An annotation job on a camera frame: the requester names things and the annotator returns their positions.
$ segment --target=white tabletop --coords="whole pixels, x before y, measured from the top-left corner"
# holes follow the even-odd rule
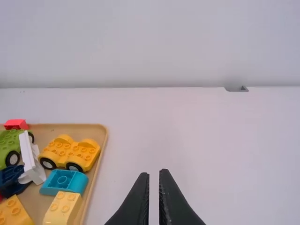
[[[207,225],[300,224],[300,88],[2,89],[0,120],[109,129],[88,225],[104,224],[141,172],[168,168]]]

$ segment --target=plastic tray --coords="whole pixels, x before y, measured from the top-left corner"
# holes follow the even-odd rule
[[[76,141],[83,138],[92,138],[100,145],[101,153],[99,158],[96,160],[92,169],[85,173],[89,177],[89,183],[82,196],[82,206],[74,221],[74,225],[84,224],[93,186],[95,185],[100,161],[105,149],[107,140],[106,127],[101,124],[30,124],[30,130],[32,130],[34,134],[35,144],[38,145],[40,151],[60,134],[68,134]],[[22,194],[18,195],[18,198],[35,225],[42,225],[44,215],[54,199],[54,196],[41,195],[39,193],[41,186],[42,185],[37,186],[32,183]]]

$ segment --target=blue lego brick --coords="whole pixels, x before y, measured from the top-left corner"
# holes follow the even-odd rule
[[[84,193],[89,178],[82,172],[53,170],[39,192],[43,195],[56,195],[59,191]]]
[[[0,193],[5,198],[22,193],[32,182],[20,184],[19,176],[24,173],[23,165],[11,165],[0,171]]]

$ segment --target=red lego brick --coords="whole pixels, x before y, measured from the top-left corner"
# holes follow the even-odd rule
[[[8,120],[6,121],[6,123],[4,124],[4,127],[6,130],[11,130],[11,129],[24,129],[24,130],[28,130],[29,127],[26,123],[26,120],[22,120],[22,119],[13,119],[13,120]]]

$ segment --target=black wheel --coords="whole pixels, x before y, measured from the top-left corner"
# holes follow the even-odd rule
[[[83,173],[81,166],[77,165],[76,163],[67,163],[66,168],[67,170],[79,171]]]
[[[31,138],[31,143],[34,143],[34,136],[33,133],[28,132],[29,139]]]
[[[42,167],[44,167],[47,170],[54,170],[57,168],[56,164],[48,158],[41,158],[39,162],[42,165]]]
[[[11,151],[5,159],[5,165],[10,166],[10,165],[18,165],[20,161],[20,154],[16,151]]]

